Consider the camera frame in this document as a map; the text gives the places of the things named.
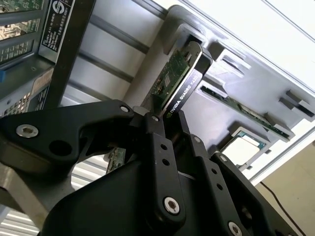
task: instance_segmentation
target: cable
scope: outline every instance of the cable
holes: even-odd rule
[[[287,213],[285,208],[282,206],[282,204],[280,203],[277,195],[266,184],[264,184],[263,182],[260,182],[260,183],[261,183],[262,186],[264,186],[272,194],[272,196],[275,198],[276,202],[278,203],[279,207],[285,213],[285,215],[289,218],[289,220],[292,222],[292,224],[300,231],[300,233],[303,236],[306,236],[306,234],[303,232],[303,230],[301,230],[301,228],[298,226],[298,224],[292,219],[292,217],[289,215],[289,213]]]

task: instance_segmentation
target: printed label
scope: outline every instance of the printed label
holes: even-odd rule
[[[33,89],[31,90],[31,94],[38,92],[42,87],[46,86],[53,76],[54,69],[51,68],[49,71],[47,71],[42,76],[38,77],[33,85]]]
[[[55,52],[60,50],[72,4],[73,0],[53,0],[49,9],[42,45]]]

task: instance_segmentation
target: white metal panel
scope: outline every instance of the white metal panel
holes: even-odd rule
[[[89,24],[82,41],[81,50],[134,76],[145,55],[119,39]]]
[[[7,220],[7,219],[5,219],[1,223],[1,227],[4,229],[17,231],[17,232],[28,234],[28,235],[36,235],[39,232],[38,228],[34,226],[22,224],[22,223]]]
[[[178,0],[154,0],[169,9]],[[315,90],[315,44],[260,0],[190,0],[258,53]]]
[[[69,97],[69,96],[63,96],[61,100],[61,106],[62,107],[69,107],[69,106],[75,106],[75,105],[80,105],[79,102],[77,102],[74,98]]]
[[[105,94],[111,99],[120,100],[123,99],[130,85],[130,83],[81,58],[76,59],[70,80]]]
[[[163,24],[163,20],[131,0],[98,0],[93,14],[147,46],[151,46]]]
[[[99,102],[100,100],[70,85],[65,88],[64,94],[77,99],[79,103]]]

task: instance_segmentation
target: circuit board component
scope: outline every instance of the circuit board component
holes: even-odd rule
[[[43,0],[0,0],[0,13],[40,10]]]
[[[27,33],[36,32],[38,29],[38,25],[39,19],[34,19],[26,22],[0,26],[0,41]]]
[[[279,130],[278,128],[274,127],[274,125],[272,125],[268,119],[266,119],[265,117],[263,117],[262,115],[256,113],[255,111],[253,111],[252,109],[240,104],[238,101],[230,98],[230,97],[222,97],[221,95],[217,94],[216,92],[212,91],[211,89],[206,88],[205,86],[203,86],[201,88],[201,90],[215,98],[216,100],[220,101],[221,103],[225,104],[226,106],[236,110],[237,112],[245,115],[246,117],[248,117],[249,119],[253,120],[254,122],[260,124],[261,126],[263,126],[265,129],[272,131],[273,133],[281,136],[284,140],[289,140],[290,139],[290,135],[287,133],[284,133],[283,131]]]
[[[157,106],[162,109],[189,71],[189,68],[184,55],[180,51],[175,51],[149,91],[144,103],[154,94],[160,101]]]

